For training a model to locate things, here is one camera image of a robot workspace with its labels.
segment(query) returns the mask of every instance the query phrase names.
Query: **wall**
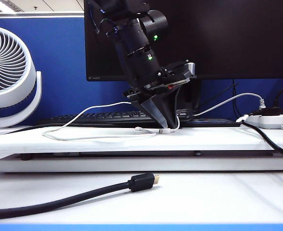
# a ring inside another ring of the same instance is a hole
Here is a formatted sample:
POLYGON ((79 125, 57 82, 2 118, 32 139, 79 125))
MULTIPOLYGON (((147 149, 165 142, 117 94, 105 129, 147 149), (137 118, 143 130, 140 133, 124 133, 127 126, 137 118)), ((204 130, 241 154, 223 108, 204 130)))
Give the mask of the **wall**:
MULTIPOLYGON (((77 114, 91 105, 125 101, 122 92, 129 86, 125 82, 87 82, 85 68, 84 19, 40 18, 0 19, 0 27, 18 35, 28 46, 35 67, 42 71, 43 96, 38 109, 23 124, 33 125, 41 118, 77 114)), ((271 106, 276 93, 283 88, 283 79, 236 80, 237 93, 261 94, 271 106)), ((209 99, 232 84, 231 80, 206 80, 202 82, 201 102, 209 99)), ((232 96, 228 90, 217 99, 202 107, 207 109, 232 96)), ((19 111, 31 100, 31 96, 9 110, 0 110, 5 116, 19 111)), ((258 107, 257 98, 246 96, 237 100, 242 113, 258 107)), ((133 110, 130 106, 97 109, 98 111, 133 110)), ((232 103, 215 109, 204 117, 235 119, 232 103)))

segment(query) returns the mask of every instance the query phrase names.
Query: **black power cord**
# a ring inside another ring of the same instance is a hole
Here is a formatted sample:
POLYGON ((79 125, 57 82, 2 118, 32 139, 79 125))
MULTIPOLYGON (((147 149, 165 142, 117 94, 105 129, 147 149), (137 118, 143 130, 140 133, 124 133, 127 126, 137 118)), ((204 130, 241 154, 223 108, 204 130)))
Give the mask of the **black power cord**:
POLYGON ((283 155, 283 148, 279 147, 277 144, 275 144, 261 129, 259 129, 256 126, 253 126, 251 124, 246 123, 244 120, 242 120, 242 124, 244 124, 247 127, 252 128, 253 130, 257 131, 262 138, 276 151, 280 152, 283 155))
POLYGON ((77 202, 88 200, 96 196, 101 196, 107 193, 111 193, 123 189, 130 189, 132 192, 150 189, 152 188, 153 184, 157 184, 158 181, 159 181, 159 176, 154 176, 152 173, 141 174, 141 175, 133 176, 130 180, 124 183, 114 184, 100 189, 95 189, 92 191, 81 193, 75 196, 70 196, 53 202, 26 206, 26 207, 0 209, 0 219, 15 218, 15 217, 33 215, 38 213, 45 213, 55 210, 57 208, 72 205, 77 202))
POLYGON ((222 90, 221 92, 219 92, 219 93, 217 93, 216 95, 214 95, 213 97, 211 97, 211 98, 209 98, 208 100, 202 102, 200 105, 198 105, 197 107, 194 108, 194 111, 197 110, 197 109, 199 109, 201 106, 203 106, 203 105, 209 103, 210 101, 216 99, 217 97, 221 96, 221 95, 222 95, 223 93, 225 93, 228 89, 230 89, 230 88, 232 88, 232 87, 234 88, 236 85, 237 85, 237 84, 230 85, 230 86, 228 86, 226 89, 224 89, 224 90, 222 90))
MULTIPOLYGON (((28 130, 33 130, 37 128, 47 128, 47 127, 61 127, 65 125, 65 123, 60 123, 60 124, 41 124, 41 125, 34 125, 26 128, 21 128, 19 130, 11 131, 8 132, 7 134, 11 133, 16 133, 20 131, 28 131, 28 130)), ((116 124, 69 124, 68 127, 90 127, 90 128, 118 128, 116 124)))
POLYGON ((274 107, 279 107, 279 97, 283 93, 283 88, 280 90, 280 92, 276 95, 276 98, 274 100, 274 107))
MULTIPOLYGON (((236 88, 235 87, 236 87, 237 84, 235 84, 234 79, 232 79, 232 84, 233 84, 233 96, 235 96, 236 95, 236 88)), ((233 112, 234 112, 234 115, 236 117, 241 117, 242 116, 242 113, 237 108, 236 99, 233 100, 233 112)))
POLYGON ((99 28, 98 28, 97 24, 95 23, 95 20, 94 20, 94 17, 93 17, 93 5, 91 5, 90 2, 88 2, 88 5, 89 5, 90 18, 92 20, 92 26, 94 27, 95 33, 98 34, 99 28))

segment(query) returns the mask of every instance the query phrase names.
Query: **white fan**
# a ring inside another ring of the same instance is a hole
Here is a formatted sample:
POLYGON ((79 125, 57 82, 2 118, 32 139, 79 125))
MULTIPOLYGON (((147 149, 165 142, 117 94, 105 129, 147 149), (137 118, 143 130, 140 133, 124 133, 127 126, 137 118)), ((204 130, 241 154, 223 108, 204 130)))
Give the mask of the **white fan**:
POLYGON ((42 95, 41 72, 35 70, 23 41, 12 32, 0 28, 0 108, 15 105, 37 90, 32 102, 22 111, 0 117, 0 128, 16 125, 37 108, 42 95))

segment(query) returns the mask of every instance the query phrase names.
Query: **ceiling light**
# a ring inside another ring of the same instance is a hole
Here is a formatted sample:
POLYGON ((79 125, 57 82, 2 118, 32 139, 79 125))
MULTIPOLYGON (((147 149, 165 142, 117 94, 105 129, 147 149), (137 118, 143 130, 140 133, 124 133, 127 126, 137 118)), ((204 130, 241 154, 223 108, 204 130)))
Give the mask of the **ceiling light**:
POLYGON ((10 7, 6 6, 2 2, 0 2, 0 10, 4 13, 15 13, 14 10, 12 10, 10 7))

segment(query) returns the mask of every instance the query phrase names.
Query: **keyboard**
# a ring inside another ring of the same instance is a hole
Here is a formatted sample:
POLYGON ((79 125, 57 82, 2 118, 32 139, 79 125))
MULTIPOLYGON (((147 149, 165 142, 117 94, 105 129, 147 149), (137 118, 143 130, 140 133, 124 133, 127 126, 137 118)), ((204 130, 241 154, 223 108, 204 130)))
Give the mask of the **keyboard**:
MULTIPOLYGON (((240 123, 227 119, 215 118, 193 118, 192 109, 178 109, 176 111, 183 128, 199 128, 199 127, 239 127, 240 123)), ((49 119, 42 119, 37 125, 47 124, 66 124, 75 118, 76 115, 54 116, 49 119)), ((158 128, 158 124, 146 114, 137 112, 107 112, 107 113, 85 113, 78 117, 74 124, 79 125, 107 125, 110 127, 134 128, 142 126, 143 128, 158 128)))
MULTIPOLYGON (((177 115, 181 122, 189 121, 193 117, 191 109, 179 109, 177 115)), ((76 115, 54 116, 49 119, 42 119, 37 125, 43 124, 65 124, 75 118, 76 115)), ((84 113, 78 117, 75 124, 135 124, 135 123, 154 123, 153 119, 146 114, 136 112, 108 112, 108 113, 84 113)))

